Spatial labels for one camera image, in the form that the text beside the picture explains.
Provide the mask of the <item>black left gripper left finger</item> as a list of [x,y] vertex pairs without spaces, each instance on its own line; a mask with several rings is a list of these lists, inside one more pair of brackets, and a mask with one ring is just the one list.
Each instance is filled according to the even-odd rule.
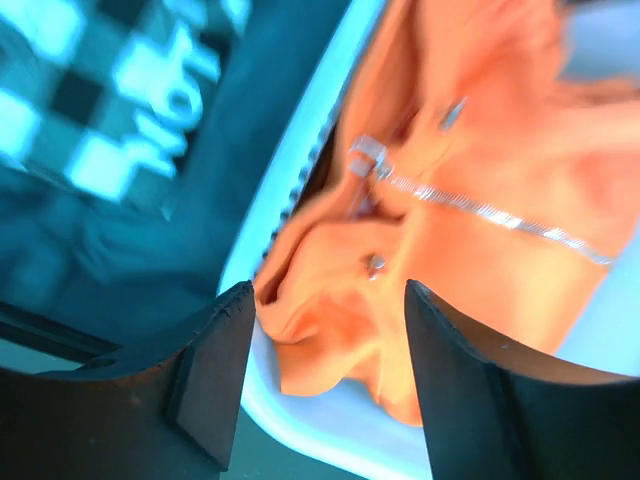
[[216,479],[255,320],[240,282],[151,337],[66,371],[1,372],[5,479]]

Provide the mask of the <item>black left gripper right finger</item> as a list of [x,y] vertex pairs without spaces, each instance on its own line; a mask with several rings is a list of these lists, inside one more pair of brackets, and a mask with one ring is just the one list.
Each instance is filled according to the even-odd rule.
[[635,479],[639,381],[530,348],[422,283],[405,320],[436,479]]

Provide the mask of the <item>white plastic basket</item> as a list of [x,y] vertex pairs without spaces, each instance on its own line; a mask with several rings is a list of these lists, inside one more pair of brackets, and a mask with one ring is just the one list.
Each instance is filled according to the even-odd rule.
[[[281,138],[228,257],[219,287],[230,288],[261,265],[308,184],[327,144],[347,82],[385,5],[352,2],[333,34]],[[639,5],[607,1],[576,13],[568,70],[598,78],[639,71]],[[559,352],[561,358],[619,374],[639,370],[639,247],[632,244]],[[278,391],[274,348],[253,333],[241,404],[274,440],[315,460],[368,479],[427,479],[424,436],[404,426],[345,381],[308,399]]]

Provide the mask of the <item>orange garment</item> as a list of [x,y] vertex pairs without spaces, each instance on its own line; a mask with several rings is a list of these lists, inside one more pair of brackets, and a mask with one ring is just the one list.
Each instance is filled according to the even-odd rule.
[[639,217],[639,90],[561,77],[558,1],[393,1],[351,83],[329,176],[254,283],[284,394],[363,383],[421,424],[416,280],[537,350],[564,341]]

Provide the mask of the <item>black white checked shirt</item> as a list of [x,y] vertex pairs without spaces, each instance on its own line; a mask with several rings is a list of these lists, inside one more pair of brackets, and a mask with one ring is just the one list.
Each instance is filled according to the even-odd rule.
[[204,307],[344,1],[5,1],[1,298],[137,341]]

